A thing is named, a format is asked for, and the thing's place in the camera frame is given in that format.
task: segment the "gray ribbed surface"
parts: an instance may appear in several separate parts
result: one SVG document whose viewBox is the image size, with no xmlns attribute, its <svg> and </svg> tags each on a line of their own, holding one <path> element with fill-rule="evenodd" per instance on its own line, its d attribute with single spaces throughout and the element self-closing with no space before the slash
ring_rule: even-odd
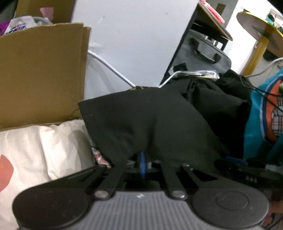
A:
<svg viewBox="0 0 283 230">
<path fill-rule="evenodd" d="M 117 192 L 110 200 L 97 201 L 88 215 L 65 230 L 206 229 L 219 228 L 206 224 L 186 202 L 169 199 L 164 192 Z"/>
</svg>

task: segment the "yellow table leg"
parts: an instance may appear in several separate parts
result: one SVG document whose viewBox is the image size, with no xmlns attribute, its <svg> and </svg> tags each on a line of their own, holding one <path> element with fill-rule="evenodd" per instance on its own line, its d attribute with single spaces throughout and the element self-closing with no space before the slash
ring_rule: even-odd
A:
<svg viewBox="0 0 283 230">
<path fill-rule="evenodd" d="M 269 44 L 269 40 L 266 37 L 261 37 L 258 40 L 257 47 L 252 52 L 252 55 L 247 62 L 244 70 L 242 71 L 243 76 L 251 75 L 256 68 L 257 64 L 259 63 L 260 59 L 262 58 L 266 48 Z"/>
</svg>

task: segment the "screw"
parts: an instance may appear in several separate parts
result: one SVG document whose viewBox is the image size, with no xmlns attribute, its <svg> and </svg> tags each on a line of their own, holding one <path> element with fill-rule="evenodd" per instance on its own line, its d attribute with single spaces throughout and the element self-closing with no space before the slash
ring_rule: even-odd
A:
<svg viewBox="0 0 283 230">
<path fill-rule="evenodd" d="M 104 190 L 98 190 L 95 192 L 95 197 L 100 198 L 100 199 L 105 199 L 109 196 L 109 193 Z"/>
<path fill-rule="evenodd" d="M 174 198 L 181 199 L 181 198 L 184 198 L 184 197 L 186 196 L 186 194 L 185 194 L 184 191 L 176 190 L 176 191 L 173 191 L 173 192 L 172 192 L 172 196 L 173 196 Z"/>
</svg>

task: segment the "finger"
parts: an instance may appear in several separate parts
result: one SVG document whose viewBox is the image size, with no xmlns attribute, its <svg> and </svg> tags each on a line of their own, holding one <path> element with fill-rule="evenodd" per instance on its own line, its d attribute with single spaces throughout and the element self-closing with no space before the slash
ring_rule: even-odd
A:
<svg viewBox="0 0 283 230">
<path fill-rule="evenodd" d="M 265 218 L 264 218 L 264 221 L 263 221 L 263 226 L 266 226 L 266 225 L 268 225 L 269 223 L 271 223 L 272 222 L 272 220 L 273 220 L 273 218 L 272 218 L 272 216 L 266 216 Z"/>
<path fill-rule="evenodd" d="M 272 201 L 269 203 L 268 214 L 281 213 L 283 214 L 283 201 Z"/>
</svg>

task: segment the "table top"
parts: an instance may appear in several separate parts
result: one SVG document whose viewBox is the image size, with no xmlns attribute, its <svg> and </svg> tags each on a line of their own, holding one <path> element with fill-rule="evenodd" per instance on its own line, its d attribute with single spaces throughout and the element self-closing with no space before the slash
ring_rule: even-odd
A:
<svg viewBox="0 0 283 230">
<path fill-rule="evenodd" d="M 229 34 L 229 32 L 225 28 L 222 27 L 221 23 L 219 23 L 219 21 L 204 6 L 204 4 L 202 2 L 198 3 L 197 10 L 198 10 L 198 15 L 196 17 L 197 22 L 205 23 L 208 26 L 217 29 L 223 37 L 227 38 L 230 41 L 233 41 L 233 38 Z"/>
<path fill-rule="evenodd" d="M 237 20 L 257 41 L 265 36 L 269 40 L 267 49 L 278 57 L 283 57 L 283 34 L 268 21 L 250 12 L 239 12 Z"/>
</svg>

